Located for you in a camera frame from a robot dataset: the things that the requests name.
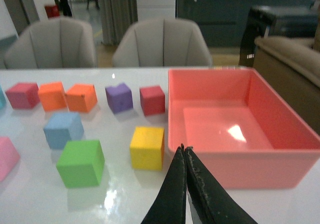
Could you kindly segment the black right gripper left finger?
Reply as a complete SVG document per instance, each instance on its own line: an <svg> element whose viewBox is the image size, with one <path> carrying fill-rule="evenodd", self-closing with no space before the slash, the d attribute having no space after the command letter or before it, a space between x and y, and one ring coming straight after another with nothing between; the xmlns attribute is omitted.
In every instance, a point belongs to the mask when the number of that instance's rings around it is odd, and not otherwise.
<svg viewBox="0 0 320 224"><path fill-rule="evenodd" d="M171 161L156 199L143 224L184 224L186 222L187 164L180 145Z"/></svg>

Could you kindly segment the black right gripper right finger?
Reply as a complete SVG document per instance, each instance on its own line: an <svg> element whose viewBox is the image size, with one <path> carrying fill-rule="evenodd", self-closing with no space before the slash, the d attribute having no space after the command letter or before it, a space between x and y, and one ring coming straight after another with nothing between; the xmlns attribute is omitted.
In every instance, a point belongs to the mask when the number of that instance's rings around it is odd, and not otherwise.
<svg viewBox="0 0 320 224"><path fill-rule="evenodd" d="M184 150L188 201L194 224L255 224L205 167L191 147Z"/></svg>

